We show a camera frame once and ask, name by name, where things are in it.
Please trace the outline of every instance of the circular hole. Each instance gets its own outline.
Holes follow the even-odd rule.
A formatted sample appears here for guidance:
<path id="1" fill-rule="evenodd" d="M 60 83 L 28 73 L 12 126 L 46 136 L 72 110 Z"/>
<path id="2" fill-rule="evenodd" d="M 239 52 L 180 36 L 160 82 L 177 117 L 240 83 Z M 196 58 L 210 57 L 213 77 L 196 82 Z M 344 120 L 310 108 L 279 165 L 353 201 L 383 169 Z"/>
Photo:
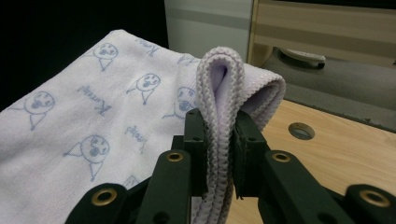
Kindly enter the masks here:
<path id="1" fill-rule="evenodd" d="M 364 201 L 378 207 L 389 207 L 390 201 L 384 195 L 369 189 L 361 190 L 360 196 Z"/>
<path id="2" fill-rule="evenodd" d="M 99 201 L 106 201 L 106 200 L 108 200 L 109 198 L 111 198 L 111 193 L 110 192 L 104 192 L 104 193 L 101 193 L 99 196 L 98 196 L 98 200 Z"/>
<path id="3" fill-rule="evenodd" d="M 290 156 L 278 152 L 273 155 L 273 159 L 280 162 L 288 162 L 290 161 Z"/>
<path id="4" fill-rule="evenodd" d="M 325 223 L 325 224 L 336 224 L 337 223 L 337 220 L 335 219 L 335 217 L 333 217 L 332 215 L 327 214 L 327 213 L 319 213 L 318 219 L 320 220 L 321 223 Z"/>
<path id="5" fill-rule="evenodd" d="M 289 126 L 289 133 L 302 140 L 310 140 L 315 136 L 315 131 L 310 126 L 300 122 L 292 123 Z"/>
<path id="6" fill-rule="evenodd" d="M 114 189 L 99 189 L 92 196 L 92 204 L 104 206 L 112 203 L 117 198 L 117 192 Z"/>
<path id="7" fill-rule="evenodd" d="M 180 153 L 170 153 L 166 156 L 169 161 L 181 161 L 183 160 L 183 155 Z"/>
<path id="8" fill-rule="evenodd" d="M 166 214 L 165 212 L 159 212 L 157 214 L 154 215 L 153 217 L 153 221 L 155 224 L 166 224 L 169 222 L 171 218 L 169 217 L 168 214 Z"/>

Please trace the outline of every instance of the wooden table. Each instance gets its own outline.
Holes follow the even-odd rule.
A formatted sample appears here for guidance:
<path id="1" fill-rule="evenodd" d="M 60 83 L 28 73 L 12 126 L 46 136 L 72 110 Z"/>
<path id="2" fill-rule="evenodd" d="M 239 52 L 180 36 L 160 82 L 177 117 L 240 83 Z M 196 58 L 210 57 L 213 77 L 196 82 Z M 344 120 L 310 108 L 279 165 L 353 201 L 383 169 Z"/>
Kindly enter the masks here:
<path id="1" fill-rule="evenodd" d="M 302 122 L 311 140 L 289 133 Z M 263 130 L 271 149 L 295 155 L 324 187 L 342 195 L 349 185 L 368 184 L 396 195 L 396 134 L 283 101 Z M 262 223 L 256 198 L 233 199 L 228 224 Z"/>

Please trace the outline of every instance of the dark wall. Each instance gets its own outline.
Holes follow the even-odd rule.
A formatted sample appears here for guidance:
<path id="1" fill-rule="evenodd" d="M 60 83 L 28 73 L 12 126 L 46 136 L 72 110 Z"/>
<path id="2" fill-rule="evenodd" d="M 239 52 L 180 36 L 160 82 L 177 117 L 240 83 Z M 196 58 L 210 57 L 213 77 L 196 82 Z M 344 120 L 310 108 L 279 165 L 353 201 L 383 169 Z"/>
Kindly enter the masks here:
<path id="1" fill-rule="evenodd" d="M 5 2 L 1 10 L 0 111 L 57 75 L 110 31 L 168 48 L 163 1 Z"/>

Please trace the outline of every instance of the fabric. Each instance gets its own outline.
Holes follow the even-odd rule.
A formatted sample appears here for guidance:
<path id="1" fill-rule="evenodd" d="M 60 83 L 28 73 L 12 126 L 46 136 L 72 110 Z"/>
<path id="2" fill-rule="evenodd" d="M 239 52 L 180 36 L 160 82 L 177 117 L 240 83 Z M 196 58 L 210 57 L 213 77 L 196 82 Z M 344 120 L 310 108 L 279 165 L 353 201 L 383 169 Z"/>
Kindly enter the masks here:
<path id="1" fill-rule="evenodd" d="M 150 177 L 158 156 L 199 107 L 209 127 L 209 192 L 193 223 L 224 223 L 233 195 L 228 141 L 236 112 L 260 129 L 284 79 L 218 47 L 200 60 L 116 30 L 61 73 L 0 113 L 0 218 L 64 223 L 89 189 L 127 189 Z"/>

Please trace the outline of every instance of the white towel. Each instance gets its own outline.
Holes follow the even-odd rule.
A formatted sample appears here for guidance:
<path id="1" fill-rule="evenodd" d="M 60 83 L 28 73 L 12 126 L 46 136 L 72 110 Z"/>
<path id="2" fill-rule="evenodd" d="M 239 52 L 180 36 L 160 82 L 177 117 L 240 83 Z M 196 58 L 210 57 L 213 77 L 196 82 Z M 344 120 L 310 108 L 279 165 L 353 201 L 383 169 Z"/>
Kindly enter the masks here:
<path id="1" fill-rule="evenodd" d="M 199 60 L 113 31 L 0 113 L 0 218 L 64 223 L 89 189 L 130 189 L 151 176 L 173 136 L 183 134 L 185 113 L 199 106 L 212 145 L 209 192 L 194 198 L 192 221 L 224 223 L 236 112 L 247 111 L 262 129 L 284 92 L 280 75 L 242 63 L 232 49 Z"/>

